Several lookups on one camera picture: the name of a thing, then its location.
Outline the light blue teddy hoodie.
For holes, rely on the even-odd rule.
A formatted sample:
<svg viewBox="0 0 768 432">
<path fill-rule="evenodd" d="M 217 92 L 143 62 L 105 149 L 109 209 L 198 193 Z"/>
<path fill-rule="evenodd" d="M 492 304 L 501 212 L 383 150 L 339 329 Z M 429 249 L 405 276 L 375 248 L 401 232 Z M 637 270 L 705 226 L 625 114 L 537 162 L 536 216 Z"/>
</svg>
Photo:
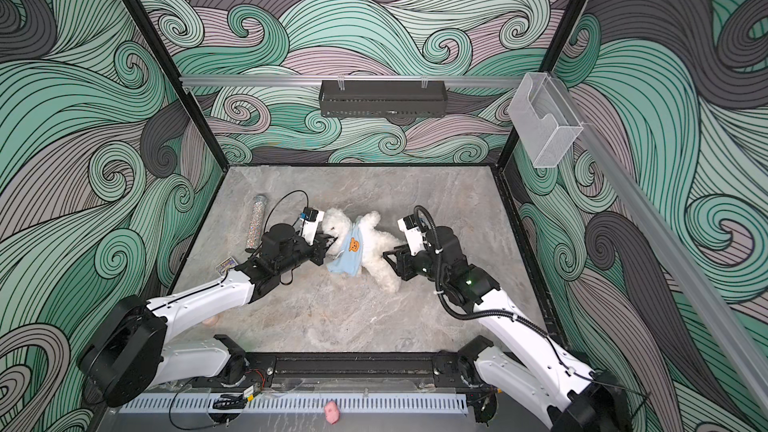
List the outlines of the light blue teddy hoodie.
<svg viewBox="0 0 768 432">
<path fill-rule="evenodd" d="M 338 235 L 334 245 L 339 245 L 339 250 L 334 253 L 334 259 L 327 265 L 327 269 L 334 274 L 357 276 L 362 268 L 362 229 L 358 222 L 345 219 L 336 227 L 336 231 Z"/>
</svg>

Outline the white teddy bear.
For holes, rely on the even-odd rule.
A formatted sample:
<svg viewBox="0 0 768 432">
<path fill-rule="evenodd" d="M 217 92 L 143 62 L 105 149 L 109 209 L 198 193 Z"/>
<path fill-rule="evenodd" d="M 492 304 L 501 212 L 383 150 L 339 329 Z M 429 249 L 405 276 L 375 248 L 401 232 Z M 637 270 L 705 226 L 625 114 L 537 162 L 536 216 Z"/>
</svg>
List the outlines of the white teddy bear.
<svg viewBox="0 0 768 432">
<path fill-rule="evenodd" d="M 322 232 L 336 239 L 338 235 L 336 227 L 345 219 L 349 219 L 351 222 L 358 222 L 362 229 L 364 249 L 360 272 L 365 270 L 384 292 L 398 292 L 401 279 L 385 260 L 384 253 L 393 252 L 396 247 L 403 245 L 403 242 L 391 233 L 377 229 L 381 220 L 381 215 L 378 211 L 368 212 L 352 221 L 342 210 L 337 208 L 328 209 L 322 221 Z M 326 268 L 334 259 L 334 253 L 338 250 L 339 245 L 334 245 L 333 243 L 330 246 L 327 251 L 330 261 L 326 264 Z"/>
</svg>

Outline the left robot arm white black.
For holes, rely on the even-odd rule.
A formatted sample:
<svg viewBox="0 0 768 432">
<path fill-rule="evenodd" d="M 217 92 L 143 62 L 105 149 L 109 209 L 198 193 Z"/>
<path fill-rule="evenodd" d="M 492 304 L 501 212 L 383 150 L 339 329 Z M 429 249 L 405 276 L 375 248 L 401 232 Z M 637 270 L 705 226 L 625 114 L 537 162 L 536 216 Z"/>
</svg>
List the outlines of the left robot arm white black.
<svg viewBox="0 0 768 432">
<path fill-rule="evenodd" d="M 174 344 L 175 337 L 229 309 L 253 303 L 305 262 L 322 265 L 335 237 L 316 227 L 272 226 L 246 261 L 219 278 L 180 293 L 141 299 L 130 295 L 108 313 L 86 343 L 79 370 L 109 407 L 122 406 L 163 383 L 212 378 L 238 386 L 248 373 L 247 354 L 225 334 Z"/>
</svg>

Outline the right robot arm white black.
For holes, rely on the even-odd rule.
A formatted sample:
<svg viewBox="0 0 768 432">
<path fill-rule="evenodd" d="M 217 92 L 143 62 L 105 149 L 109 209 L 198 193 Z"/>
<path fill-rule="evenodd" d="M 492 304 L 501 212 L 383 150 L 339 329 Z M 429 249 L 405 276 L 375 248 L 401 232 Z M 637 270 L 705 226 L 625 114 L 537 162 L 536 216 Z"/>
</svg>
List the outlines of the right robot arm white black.
<svg viewBox="0 0 768 432">
<path fill-rule="evenodd" d="M 399 220 L 405 244 L 384 253 L 403 280 L 423 276 L 435 285 L 453 318 L 476 321 L 498 340 L 467 348 L 469 382 L 494 386 L 551 431 L 629 431 L 627 391 L 610 373 L 597 373 L 534 324 L 484 269 L 469 263 L 445 226 Z"/>
</svg>

